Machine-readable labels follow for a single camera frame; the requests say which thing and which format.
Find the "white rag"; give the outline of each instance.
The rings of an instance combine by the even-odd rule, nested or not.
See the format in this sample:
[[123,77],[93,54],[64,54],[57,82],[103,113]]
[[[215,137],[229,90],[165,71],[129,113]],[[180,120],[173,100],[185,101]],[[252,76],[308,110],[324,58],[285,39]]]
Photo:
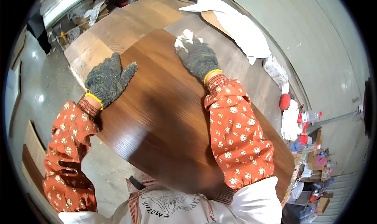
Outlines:
[[291,99],[291,103],[287,110],[284,110],[282,117],[282,136],[288,141],[297,140],[298,134],[302,132],[297,123],[299,116],[299,105],[296,101]]
[[198,3],[180,8],[191,12],[212,10],[221,26],[227,31],[249,59],[251,65],[257,58],[271,55],[261,30],[246,16],[221,0],[198,0]]

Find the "wooden plank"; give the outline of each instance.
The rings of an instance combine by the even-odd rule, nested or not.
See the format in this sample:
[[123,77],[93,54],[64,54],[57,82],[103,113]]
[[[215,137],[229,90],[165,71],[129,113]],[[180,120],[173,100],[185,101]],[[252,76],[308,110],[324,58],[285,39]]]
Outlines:
[[35,133],[34,126],[30,120],[27,123],[24,144],[26,145],[30,153],[30,156],[34,164],[38,168],[40,174],[44,176],[46,173],[46,170],[45,170],[45,165],[43,164],[43,161],[46,157],[46,151],[45,151],[45,148],[40,143],[39,138],[37,134]]
[[81,34],[65,51],[72,71],[84,82],[92,68],[113,52],[127,48],[154,29],[164,28],[190,13],[177,0],[139,0],[107,15]]
[[177,37],[186,28],[208,43],[216,53],[219,66],[224,74],[229,78],[236,78],[242,83],[252,102],[280,134],[282,116],[279,100],[281,91],[263,69],[262,60],[257,59],[251,65],[233,39],[209,26],[198,14],[187,15],[164,29]]
[[31,178],[30,182],[34,183],[39,192],[44,194],[42,187],[43,176],[40,174],[40,171],[38,170],[37,165],[34,163],[30,151],[25,144],[23,145],[22,149],[22,164],[25,166],[26,171]]
[[30,185],[31,190],[35,194],[35,196],[33,196],[33,197],[35,197],[37,200],[40,201],[40,203],[42,203],[42,205],[46,208],[46,210],[55,217],[55,219],[58,221],[58,223],[63,223],[59,219],[59,216],[58,216],[58,213],[56,212],[56,210],[51,206],[51,204],[47,200],[45,193],[41,193],[40,189],[37,187],[37,184],[34,183],[31,175],[29,174],[28,170],[26,169],[24,162],[22,162],[22,174],[24,175],[27,183]]
[[[210,149],[210,116],[203,107],[208,90],[182,66],[175,39],[158,29],[121,55],[122,66],[136,60],[139,69],[119,99],[102,111],[98,137],[164,184],[211,199],[224,187],[224,175]],[[293,172],[293,156],[263,114],[256,107],[253,110],[276,147],[274,175],[282,200]]]
[[210,23],[215,28],[219,29],[221,32],[227,34],[230,38],[232,38],[232,36],[221,26],[220,22],[217,20],[217,17],[212,10],[200,12],[200,15],[206,22]]

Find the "cartoon drawing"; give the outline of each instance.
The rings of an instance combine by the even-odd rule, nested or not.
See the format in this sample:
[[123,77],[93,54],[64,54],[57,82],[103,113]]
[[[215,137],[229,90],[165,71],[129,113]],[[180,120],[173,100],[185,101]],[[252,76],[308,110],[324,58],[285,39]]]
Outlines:
[[163,193],[162,195],[156,193],[145,193],[140,196],[141,199],[150,199],[153,203],[157,204],[162,211],[167,213],[174,213],[177,209],[181,209],[179,206],[183,203],[187,197],[197,198],[195,195],[188,195],[182,192],[175,195],[171,192]]

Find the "wooden tabletop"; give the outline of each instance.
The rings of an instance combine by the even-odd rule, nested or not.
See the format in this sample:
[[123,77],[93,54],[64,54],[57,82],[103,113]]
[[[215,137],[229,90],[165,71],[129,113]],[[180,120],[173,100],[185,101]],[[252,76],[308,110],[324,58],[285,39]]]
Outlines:
[[114,52],[123,53],[146,34],[182,19],[191,5],[177,0],[139,0],[95,23],[65,51],[70,68],[83,85],[92,68]]
[[[163,184],[230,204],[234,193],[223,189],[224,175],[211,151],[210,115],[203,107],[209,92],[182,66],[175,39],[156,29],[121,54],[122,66],[136,61],[139,69],[119,99],[101,112],[97,136]],[[274,145],[273,175],[278,177],[276,193],[282,200],[293,156],[263,114],[251,107],[264,137]]]
[[[231,38],[208,25],[197,14],[178,10],[180,7],[188,5],[191,4],[177,0],[139,0],[119,9],[81,34],[64,51],[70,63],[70,68],[83,86],[87,74],[94,66],[110,57],[113,52],[125,52],[130,46],[155,29],[163,28],[174,36],[180,35],[185,28],[194,31],[214,49],[224,73],[228,77],[237,78],[242,82],[255,105],[253,105],[255,107],[255,109],[253,108],[254,112],[259,113],[259,116],[256,115],[258,120],[261,125],[266,125],[262,126],[266,138],[277,141],[274,142],[276,148],[273,159],[276,161],[276,173],[284,174],[284,178],[280,175],[281,182],[276,187],[278,197],[281,200],[293,172],[293,156],[279,136],[281,128],[280,89],[263,70],[260,59],[251,66]],[[120,105],[112,105],[109,108],[122,109]],[[98,136],[114,151],[121,149],[122,151],[116,151],[118,154],[125,151],[124,147],[114,146],[117,142],[107,137],[106,131]],[[139,169],[151,169],[152,171],[158,169],[157,167],[141,165],[140,160],[135,159],[135,157],[122,157]]]

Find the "orange floral sleeve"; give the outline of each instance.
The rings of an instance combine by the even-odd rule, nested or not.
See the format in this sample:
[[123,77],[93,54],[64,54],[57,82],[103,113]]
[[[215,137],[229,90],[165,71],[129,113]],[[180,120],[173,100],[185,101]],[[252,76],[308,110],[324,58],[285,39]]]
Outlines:
[[94,186],[81,171],[91,148],[89,136],[99,132],[92,121],[97,112],[90,106],[85,100],[66,102],[52,125],[43,189],[58,212],[97,211]]
[[272,175],[273,145],[250,108],[241,83],[217,75],[207,84],[204,105],[210,112],[211,147],[225,183],[239,189]]

